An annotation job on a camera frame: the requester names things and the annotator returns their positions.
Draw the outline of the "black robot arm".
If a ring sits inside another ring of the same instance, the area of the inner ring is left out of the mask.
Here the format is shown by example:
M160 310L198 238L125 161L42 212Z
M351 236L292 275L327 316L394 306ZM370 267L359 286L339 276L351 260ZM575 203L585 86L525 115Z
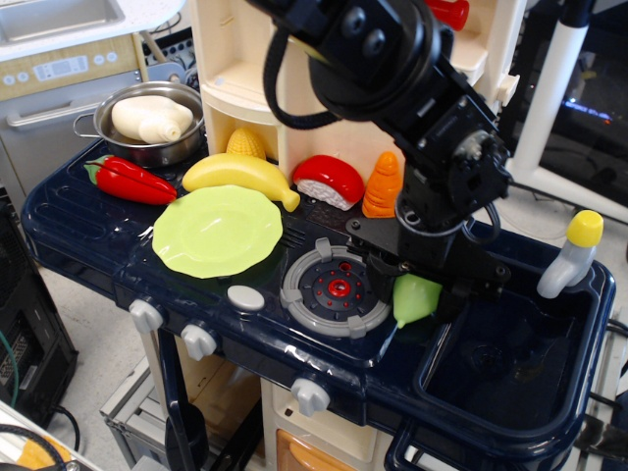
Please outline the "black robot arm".
M452 35L421 1L260 1L276 33L263 73L275 117L296 130L339 120L371 122L405 158L394 217L346 227L378 297L413 274L442 286L436 308L448 323L478 295L498 299L509 269L470 232L472 214L493 212L511 182L495 115L450 64ZM322 111L294 116L277 99L290 39L309 57Z

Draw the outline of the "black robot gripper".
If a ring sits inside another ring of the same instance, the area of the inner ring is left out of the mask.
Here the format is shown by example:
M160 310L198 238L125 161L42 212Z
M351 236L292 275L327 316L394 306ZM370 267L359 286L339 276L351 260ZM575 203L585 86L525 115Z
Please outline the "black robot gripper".
M493 203L486 207L492 222L485 237L474 235L469 217L441 232L429 232L416 215L404 209L401 216L388 219L350 219L349 250L366 263L366 274L379 300L389 303L395 280L412 274L441 284L434 319L453 322L472 299L497 301L510 270L485 249L499 235L500 219Z

